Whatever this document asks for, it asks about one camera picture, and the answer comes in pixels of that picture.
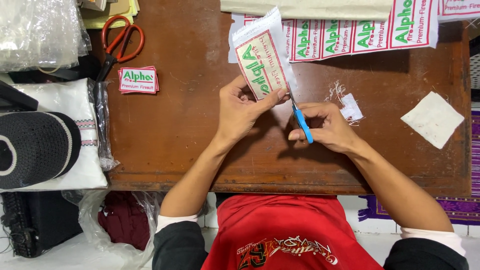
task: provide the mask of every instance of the black sleeve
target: black sleeve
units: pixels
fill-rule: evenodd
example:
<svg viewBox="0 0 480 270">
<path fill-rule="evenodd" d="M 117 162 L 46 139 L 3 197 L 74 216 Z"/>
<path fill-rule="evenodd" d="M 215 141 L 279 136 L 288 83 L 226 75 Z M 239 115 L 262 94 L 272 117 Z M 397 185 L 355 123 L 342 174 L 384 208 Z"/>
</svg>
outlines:
<svg viewBox="0 0 480 270">
<path fill-rule="evenodd" d="M 398 240 L 385 260 L 385 270 L 468 270 L 467 259 L 430 239 Z"/>
<path fill-rule="evenodd" d="M 152 270 L 200 269 L 207 258 L 205 240 L 196 222 L 169 224 L 155 234 Z"/>
</svg>

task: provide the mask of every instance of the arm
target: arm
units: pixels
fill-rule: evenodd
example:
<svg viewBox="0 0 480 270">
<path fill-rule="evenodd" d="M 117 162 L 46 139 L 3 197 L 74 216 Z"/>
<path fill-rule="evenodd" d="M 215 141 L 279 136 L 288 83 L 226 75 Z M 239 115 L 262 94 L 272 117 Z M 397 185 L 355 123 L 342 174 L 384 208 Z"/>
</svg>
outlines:
<svg viewBox="0 0 480 270">
<path fill-rule="evenodd" d="M 298 106 L 310 119 L 313 139 L 332 151 L 346 154 L 353 161 L 395 222 L 405 228 L 453 232 L 442 207 L 360 139 L 335 104 L 302 103 Z M 288 139 L 305 139 L 305 134 L 295 129 Z"/>
<path fill-rule="evenodd" d="M 239 76 L 220 90 L 217 133 L 194 165 L 167 193 L 160 207 L 161 216 L 186 217 L 197 214 L 228 151 L 248 134 L 262 113 L 289 99 L 289 96 L 285 96 L 285 90 L 277 89 L 255 102 L 249 98 L 249 89 L 242 91 L 246 86 L 243 76 Z"/>
</svg>

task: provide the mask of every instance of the fingernail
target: fingernail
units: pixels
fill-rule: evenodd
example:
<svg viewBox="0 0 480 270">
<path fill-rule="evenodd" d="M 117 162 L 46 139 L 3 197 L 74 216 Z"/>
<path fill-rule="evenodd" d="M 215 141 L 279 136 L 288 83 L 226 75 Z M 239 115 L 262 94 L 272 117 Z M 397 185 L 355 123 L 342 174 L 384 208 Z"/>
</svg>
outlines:
<svg viewBox="0 0 480 270">
<path fill-rule="evenodd" d="M 300 138 L 300 135 L 298 135 L 297 133 L 293 133 L 293 134 L 288 135 L 288 139 L 290 141 L 298 140 L 299 138 Z"/>
<path fill-rule="evenodd" d="M 283 98 L 287 94 L 287 90 L 280 89 L 280 91 L 278 91 L 276 94 L 278 95 L 278 98 Z"/>
</svg>

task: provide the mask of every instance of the black knit cap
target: black knit cap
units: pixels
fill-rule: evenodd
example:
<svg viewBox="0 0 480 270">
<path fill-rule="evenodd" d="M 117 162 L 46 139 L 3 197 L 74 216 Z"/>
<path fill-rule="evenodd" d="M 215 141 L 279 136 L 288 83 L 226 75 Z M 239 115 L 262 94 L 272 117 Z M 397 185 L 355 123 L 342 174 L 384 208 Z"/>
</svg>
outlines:
<svg viewBox="0 0 480 270">
<path fill-rule="evenodd" d="M 0 116 L 0 188 L 41 183 L 68 172 L 82 140 L 75 121 L 59 112 Z"/>
</svg>

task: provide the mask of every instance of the maroon fabric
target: maroon fabric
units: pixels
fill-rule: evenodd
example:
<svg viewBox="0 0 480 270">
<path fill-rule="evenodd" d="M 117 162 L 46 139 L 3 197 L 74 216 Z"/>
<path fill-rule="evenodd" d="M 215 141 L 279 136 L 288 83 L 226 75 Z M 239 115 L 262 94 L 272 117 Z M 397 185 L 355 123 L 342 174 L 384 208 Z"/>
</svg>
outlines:
<svg viewBox="0 0 480 270">
<path fill-rule="evenodd" d="M 110 191 L 105 196 L 105 208 L 98 212 L 98 223 L 110 235 L 112 243 L 131 244 L 145 250 L 150 239 L 147 214 L 131 191 Z"/>
</svg>

